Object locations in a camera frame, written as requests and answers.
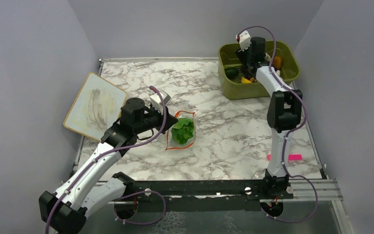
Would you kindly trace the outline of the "green toy lettuce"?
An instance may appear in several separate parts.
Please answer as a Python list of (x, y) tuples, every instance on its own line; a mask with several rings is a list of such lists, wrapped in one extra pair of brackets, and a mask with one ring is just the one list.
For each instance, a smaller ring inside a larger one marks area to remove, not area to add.
[(171, 129), (171, 137), (177, 144), (184, 145), (194, 137), (194, 129), (193, 119), (179, 118), (178, 123)]

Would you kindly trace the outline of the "orange toy fruit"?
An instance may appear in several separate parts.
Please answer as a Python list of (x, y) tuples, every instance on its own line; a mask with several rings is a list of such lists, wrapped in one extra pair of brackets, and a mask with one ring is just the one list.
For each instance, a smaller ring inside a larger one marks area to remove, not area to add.
[(282, 68), (282, 65), (283, 65), (282, 57), (281, 56), (275, 56), (272, 59), (272, 65), (276, 70), (280, 70)]

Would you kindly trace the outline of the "small whiteboard wooden frame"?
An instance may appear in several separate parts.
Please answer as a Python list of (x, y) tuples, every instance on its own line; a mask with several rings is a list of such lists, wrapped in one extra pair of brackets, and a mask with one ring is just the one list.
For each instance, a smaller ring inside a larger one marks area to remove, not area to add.
[(118, 119), (127, 93), (96, 73), (88, 73), (63, 126), (85, 137), (100, 141)]

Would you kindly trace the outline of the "green plastic bin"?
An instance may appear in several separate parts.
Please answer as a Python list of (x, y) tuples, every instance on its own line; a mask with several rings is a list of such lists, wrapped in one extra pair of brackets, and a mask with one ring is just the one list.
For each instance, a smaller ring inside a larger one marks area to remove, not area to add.
[[(270, 74), (268, 66), (262, 66), (257, 70), (255, 82), (242, 84), (241, 77), (244, 77), (241, 70), (242, 64), (235, 54), (235, 51), (239, 48), (238, 43), (233, 43), (225, 44), (218, 50), (218, 75), (222, 93), (227, 99), (269, 97), (274, 88), (281, 88), (281, 85), (277, 84), (276, 79)], [(279, 40), (276, 42), (276, 48), (274, 48), (273, 41), (267, 41), (265, 52), (270, 56), (275, 52), (276, 56), (282, 57), (283, 65), (280, 70), (280, 81), (282, 84), (290, 84), (299, 77), (299, 65), (293, 56), (292, 50), (286, 43)], [(228, 67), (236, 67), (239, 70), (239, 75), (233, 80), (228, 79), (224, 73), (224, 69)]]

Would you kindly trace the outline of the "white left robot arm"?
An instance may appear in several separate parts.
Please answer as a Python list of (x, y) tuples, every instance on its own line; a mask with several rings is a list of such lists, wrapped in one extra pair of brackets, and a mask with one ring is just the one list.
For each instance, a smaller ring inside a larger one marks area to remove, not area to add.
[(45, 191), (39, 197), (46, 234), (51, 229), (59, 234), (77, 234), (87, 218), (105, 203), (133, 196), (133, 186), (118, 178), (99, 188), (96, 183), (129, 149), (151, 143), (177, 123), (178, 119), (168, 111), (169, 100), (159, 92), (150, 97), (149, 106), (137, 97), (125, 102), (121, 116), (105, 131), (84, 165), (54, 192)]

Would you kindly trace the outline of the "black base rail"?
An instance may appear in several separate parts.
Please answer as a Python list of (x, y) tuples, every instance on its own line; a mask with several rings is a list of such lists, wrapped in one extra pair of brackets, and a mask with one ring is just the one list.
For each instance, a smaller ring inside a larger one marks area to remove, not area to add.
[(138, 212), (256, 211), (261, 204), (294, 196), (264, 188), (263, 180), (157, 180), (126, 182), (124, 195), (137, 192)]

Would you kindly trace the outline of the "clear zip bag orange zipper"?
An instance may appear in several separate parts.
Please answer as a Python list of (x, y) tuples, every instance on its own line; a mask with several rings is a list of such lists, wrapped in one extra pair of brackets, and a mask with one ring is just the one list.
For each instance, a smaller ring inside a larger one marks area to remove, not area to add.
[(196, 140), (196, 111), (180, 110), (175, 114), (178, 122), (166, 133), (165, 150), (183, 150), (191, 147)]

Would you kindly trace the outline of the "green toy avocado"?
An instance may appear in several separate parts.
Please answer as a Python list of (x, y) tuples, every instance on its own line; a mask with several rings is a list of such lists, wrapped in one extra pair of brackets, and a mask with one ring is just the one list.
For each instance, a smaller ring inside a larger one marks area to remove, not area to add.
[(236, 67), (228, 67), (224, 69), (224, 73), (228, 79), (233, 80), (239, 75), (239, 70)]

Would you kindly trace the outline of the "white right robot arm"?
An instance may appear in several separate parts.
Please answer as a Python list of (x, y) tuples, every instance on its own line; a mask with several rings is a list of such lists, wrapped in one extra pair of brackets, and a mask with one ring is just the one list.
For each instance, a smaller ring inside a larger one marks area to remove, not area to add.
[(272, 130), (272, 149), (261, 191), (265, 197), (274, 198), (289, 186), (289, 141), (301, 121), (302, 92), (287, 85), (273, 67), (273, 61), (266, 59), (265, 38), (252, 37), (245, 31), (237, 35), (237, 42), (240, 48), (236, 55), (244, 76), (254, 78), (270, 96), (267, 123)]

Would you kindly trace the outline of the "yellow toy pepper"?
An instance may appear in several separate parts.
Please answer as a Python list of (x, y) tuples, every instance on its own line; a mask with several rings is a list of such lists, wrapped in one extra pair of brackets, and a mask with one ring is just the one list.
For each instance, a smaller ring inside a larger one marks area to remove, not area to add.
[(241, 77), (241, 83), (242, 84), (250, 84), (250, 83), (253, 83), (254, 81), (255, 81), (255, 78)]

